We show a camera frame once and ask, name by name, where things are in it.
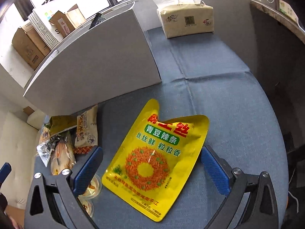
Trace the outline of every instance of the desk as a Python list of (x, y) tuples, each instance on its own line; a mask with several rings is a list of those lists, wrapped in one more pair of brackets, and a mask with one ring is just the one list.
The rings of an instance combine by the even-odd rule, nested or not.
[[(99, 104), (97, 125), (104, 160), (101, 177), (146, 102), (160, 103), (160, 120), (203, 114), (210, 119), (205, 144), (245, 173), (270, 173), (281, 225), (288, 195), (283, 137), (263, 89), (246, 64), (213, 33), (167, 40), (162, 28), (148, 31), (162, 83)], [(35, 172), (47, 174), (40, 159)], [(157, 223), (103, 187), (93, 199), (100, 228), (203, 228), (224, 196), (198, 161), (176, 202)], [(234, 218), (236, 225), (239, 218)]]

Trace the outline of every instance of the cushion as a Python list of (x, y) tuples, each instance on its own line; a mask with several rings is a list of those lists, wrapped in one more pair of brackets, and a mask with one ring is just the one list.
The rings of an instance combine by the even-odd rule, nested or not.
[(0, 166), (10, 163), (12, 172), (1, 187), (8, 204), (25, 209), (27, 195), (33, 178), (38, 130), (7, 113), (0, 137)]

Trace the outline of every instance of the snack package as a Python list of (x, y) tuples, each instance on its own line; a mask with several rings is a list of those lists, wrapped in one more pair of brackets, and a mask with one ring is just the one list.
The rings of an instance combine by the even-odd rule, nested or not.
[(57, 142), (59, 142), (61, 138), (62, 137), (60, 135), (54, 135), (46, 141), (43, 140), (43, 142), (37, 146), (37, 153), (40, 156), (45, 167), (48, 166), (52, 152), (54, 151)]
[(60, 134), (62, 132), (68, 131), (75, 128), (77, 125), (77, 118), (72, 115), (59, 115), (52, 116), (50, 121), (45, 124), (50, 130), (50, 135)]
[(43, 127), (38, 144), (40, 145), (41, 143), (46, 142), (47, 140), (50, 139), (50, 137), (51, 137), (50, 136), (50, 130), (46, 127)]
[(102, 183), (154, 221), (161, 221), (186, 183), (209, 125), (204, 115), (158, 121), (159, 104), (142, 109)]
[(97, 105), (77, 116), (75, 148), (98, 144)]
[(72, 169), (75, 163), (71, 135), (67, 132), (66, 136), (57, 143), (52, 155), (51, 173), (58, 175), (64, 169)]

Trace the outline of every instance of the plastic bag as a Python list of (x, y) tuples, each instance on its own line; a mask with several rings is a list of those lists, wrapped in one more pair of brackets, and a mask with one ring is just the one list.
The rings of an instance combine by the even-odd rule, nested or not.
[(148, 101), (102, 177), (102, 183), (135, 209), (161, 221), (186, 183), (204, 143), (204, 115), (158, 121)]
[(59, 115), (52, 116), (50, 121), (45, 124), (50, 130), (50, 135), (60, 134), (62, 132), (68, 131), (75, 128), (77, 125), (77, 118), (72, 115)]
[(77, 116), (77, 128), (75, 147), (95, 146), (98, 143), (98, 133), (96, 125), (97, 107), (94, 106), (88, 111)]
[(39, 143), (38, 144), (40, 145), (41, 143), (46, 142), (47, 140), (50, 139), (50, 137), (51, 137), (50, 136), (50, 130), (46, 127), (43, 127), (42, 128), (42, 133), (39, 137)]
[(51, 158), (51, 154), (55, 149), (57, 142), (59, 142), (61, 136), (55, 135), (52, 136), (50, 139), (40, 143), (37, 146), (37, 153), (40, 156), (42, 162), (44, 163), (45, 167), (48, 166), (49, 160)]
[(64, 169), (72, 169), (75, 163), (71, 135), (67, 132), (65, 137), (57, 143), (52, 155), (51, 173), (58, 175)]

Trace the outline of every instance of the cardboard box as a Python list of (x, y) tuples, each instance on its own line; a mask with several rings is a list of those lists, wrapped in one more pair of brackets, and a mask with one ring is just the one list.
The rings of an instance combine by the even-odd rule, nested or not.
[(86, 22), (85, 17), (75, 4), (67, 13), (57, 11), (49, 22), (53, 23), (65, 38), (81, 24)]
[(33, 27), (30, 20), (27, 20), (21, 28), (26, 32), (27, 36), (31, 39), (31, 41), (36, 45), (38, 50), (46, 57), (51, 49), (47, 46), (47, 44), (43, 41), (43, 39), (39, 36), (36, 29)]
[(179, 4), (158, 9), (166, 38), (214, 32), (213, 7), (205, 4)]
[(22, 28), (18, 28), (13, 40), (13, 47), (19, 55), (33, 68), (36, 69), (45, 56), (38, 50), (36, 45), (27, 36)]

